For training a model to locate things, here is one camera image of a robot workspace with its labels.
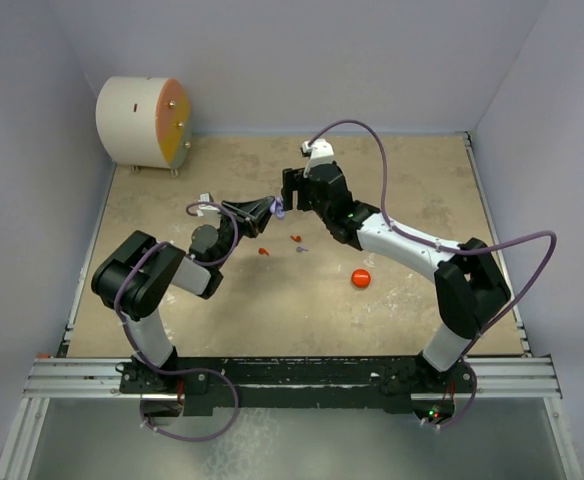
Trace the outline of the purple earbud charging case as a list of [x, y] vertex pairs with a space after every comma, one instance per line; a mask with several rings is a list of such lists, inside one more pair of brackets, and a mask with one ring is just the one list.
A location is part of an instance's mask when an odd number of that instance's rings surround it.
[[275, 197], [270, 205], [270, 213], [278, 220], [283, 220], [285, 218], [285, 208], [284, 202], [281, 197]]

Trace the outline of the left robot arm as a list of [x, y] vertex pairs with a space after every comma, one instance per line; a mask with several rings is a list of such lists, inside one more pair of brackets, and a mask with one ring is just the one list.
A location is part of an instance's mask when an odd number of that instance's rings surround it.
[[243, 238], [263, 233], [270, 218], [282, 213], [278, 197], [247, 202], [216, 203], [204, 194], [186, 213], [207, 222], [191, 234], [183, 250], [137, 230], [96, 270], [91, 289], [119, 317], [134, 357], [145, 364], [143, 381], [156, 392], [174, 387], [177, 352], [160, 316], [160, 303], [169, 287], [202, 299], [218, 289], [221, 268]]

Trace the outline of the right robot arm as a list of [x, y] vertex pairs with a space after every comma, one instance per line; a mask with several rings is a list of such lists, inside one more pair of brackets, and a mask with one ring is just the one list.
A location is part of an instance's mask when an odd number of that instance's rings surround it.
[[394, 260], [434, 284], [442, 324], [420, 352], [416, 376], [424, 389], [441, 390], [452, 379], [451, 367], [511, 298], [494, 257], [469, 253], [486, 244], [476, 238], [464, 244], [437, 240], [408, 227], [409, 237], [395, 232], [402, 225], [355, 200], [334, 162], [309, 172], [285, 169], [281, 194], [286, 211], [316, 213], [339, 243]]

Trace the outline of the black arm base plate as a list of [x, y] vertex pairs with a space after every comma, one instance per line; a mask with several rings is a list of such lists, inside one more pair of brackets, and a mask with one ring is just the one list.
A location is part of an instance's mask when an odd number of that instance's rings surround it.
[[217, 408], [373, 409], [389, 414], [454, 411], [476, 376], [456, 363], [437, 373], [418, 356], [179, 357], [162, 375], [131, 358], [116, 365], [123, 394], [173, 399], [186, 416]]

